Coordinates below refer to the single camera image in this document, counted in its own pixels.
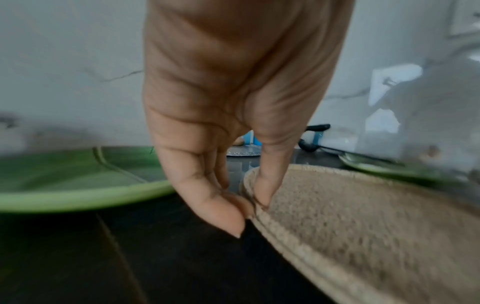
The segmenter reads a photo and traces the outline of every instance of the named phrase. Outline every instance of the hand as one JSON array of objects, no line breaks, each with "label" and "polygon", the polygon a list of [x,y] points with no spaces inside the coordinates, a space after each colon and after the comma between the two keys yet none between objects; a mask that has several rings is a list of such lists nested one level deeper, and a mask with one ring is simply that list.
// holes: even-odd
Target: hand
[{"label": "hand", "polygon": [[150,0],[143,101],[174,188],[202,219],[239,237],[253,206],[227,192],[226,153],[252,129],[254,186],[267,207],[322,99],[353,0]]}]

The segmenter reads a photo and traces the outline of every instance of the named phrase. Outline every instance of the beige mat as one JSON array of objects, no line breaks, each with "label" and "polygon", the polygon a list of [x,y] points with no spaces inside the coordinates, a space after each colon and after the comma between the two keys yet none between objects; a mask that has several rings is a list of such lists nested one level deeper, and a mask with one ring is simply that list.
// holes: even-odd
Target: beige mat
[{"label": "beige mat", "polygon": [[[257,173],[245,175],[243,195]],[[480,303],[480,212],[428,189],[291,165],[253,222],[338,303]]]}]

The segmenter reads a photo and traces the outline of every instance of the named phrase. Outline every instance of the dark countertop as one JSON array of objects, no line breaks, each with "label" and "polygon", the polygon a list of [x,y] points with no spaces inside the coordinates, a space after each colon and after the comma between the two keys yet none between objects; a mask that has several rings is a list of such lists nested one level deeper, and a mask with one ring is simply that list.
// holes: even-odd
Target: dark countertop
[{"label": "dark countertop", "polygon": [[[230,157],[231,191],[258,157]],[[293,163],[342,167],[296,150]],[[0,303],[332,303],[248,222],[240,240],[174,194],[50,215],[0,215]]]}]

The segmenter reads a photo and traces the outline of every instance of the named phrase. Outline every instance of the green plate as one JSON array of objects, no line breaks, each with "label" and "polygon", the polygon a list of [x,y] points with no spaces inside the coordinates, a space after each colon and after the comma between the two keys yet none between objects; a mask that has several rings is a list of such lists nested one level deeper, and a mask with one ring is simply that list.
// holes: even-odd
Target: green plate
[{"label": "green plate", "polygon": [[98,147],[0,159],[0,212],[67,212],[174,192],[152,147]]},{"label": "green plate", "polygon": [[400,162],[387,162],[350,153],[339,155],[339,158],[345,165],[360,171],[419,184],[463,183],[468,181],[467,177],[462,174],[446,172],[421,164],[407,165]]}]

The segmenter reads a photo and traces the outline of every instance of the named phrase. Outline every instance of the light switch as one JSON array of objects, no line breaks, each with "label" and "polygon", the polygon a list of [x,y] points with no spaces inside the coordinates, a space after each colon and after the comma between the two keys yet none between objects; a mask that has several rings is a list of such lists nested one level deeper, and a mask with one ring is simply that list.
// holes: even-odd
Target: light switch
[{"label": "light switch", "polygon": [[480,32],[480,0],[456,0],[451,35]]}]

